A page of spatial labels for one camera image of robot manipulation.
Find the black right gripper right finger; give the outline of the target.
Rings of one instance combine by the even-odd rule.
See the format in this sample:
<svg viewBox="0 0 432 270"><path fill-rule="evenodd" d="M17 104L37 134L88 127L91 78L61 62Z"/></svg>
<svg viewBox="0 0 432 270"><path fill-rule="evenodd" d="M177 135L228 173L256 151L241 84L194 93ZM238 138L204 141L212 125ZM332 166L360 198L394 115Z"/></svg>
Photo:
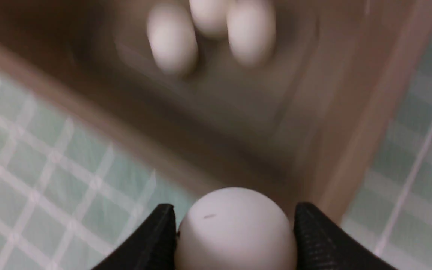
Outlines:
<svg viewBox="0 0 432 270"><path fill-rule="evenodd" d="M394 270L311 202L295 207L298 270Z"/></svg>

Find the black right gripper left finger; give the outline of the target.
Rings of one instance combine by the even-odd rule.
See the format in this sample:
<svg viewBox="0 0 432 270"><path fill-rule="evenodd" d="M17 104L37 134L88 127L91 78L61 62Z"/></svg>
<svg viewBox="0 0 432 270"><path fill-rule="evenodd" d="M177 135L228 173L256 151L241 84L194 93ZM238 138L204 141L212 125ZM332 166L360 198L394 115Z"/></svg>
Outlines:
<svg viewBox="0 0 432 270"><path fill-rule="evenodd" d="M94 270L174 270L177 244L174 206L159 204Z"/></svg>

